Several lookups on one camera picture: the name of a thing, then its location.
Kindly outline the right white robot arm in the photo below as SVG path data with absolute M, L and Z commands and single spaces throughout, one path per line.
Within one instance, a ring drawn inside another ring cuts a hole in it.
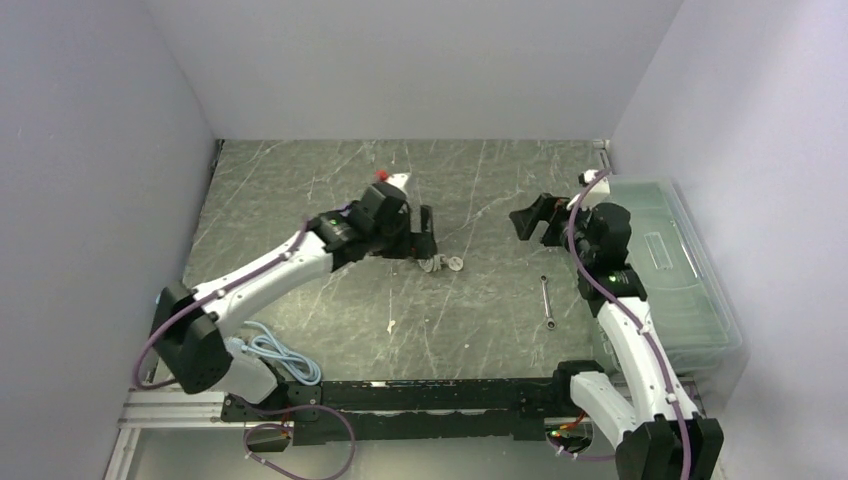
M 648 292 L 628 259 L 630 211 L 611 202 L 577 207 L 571 198 L 543 193 L 509 219 L 522 241 L 547 223 L 542 244 L 571 255 L 580 295 L 609 339 L 630 393 L 624 397 L 594 361 L 563 362 L 550 391 L 555 409 L 588 416 L 613 447 L 621 479 L 712 478 L 724 432 L 699 411 L 661 345 Z

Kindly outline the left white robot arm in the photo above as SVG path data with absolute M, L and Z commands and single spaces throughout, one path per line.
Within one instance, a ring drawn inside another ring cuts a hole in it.
M 362 201 L 309 218 L 289 239 L 247 265 L 194 287 L 180 281 L 159 296 L 140 355 L 155 352 L 187 394 L 226 392 L 264 420 L 287 406 L 285 379 L 268 361 L 235 346 L 233 337 L 256 313 L 298 287 L 369 256 L 433 257 L 434 213 L 420 208 L 413 230 L 406 201 L 368 209 Z

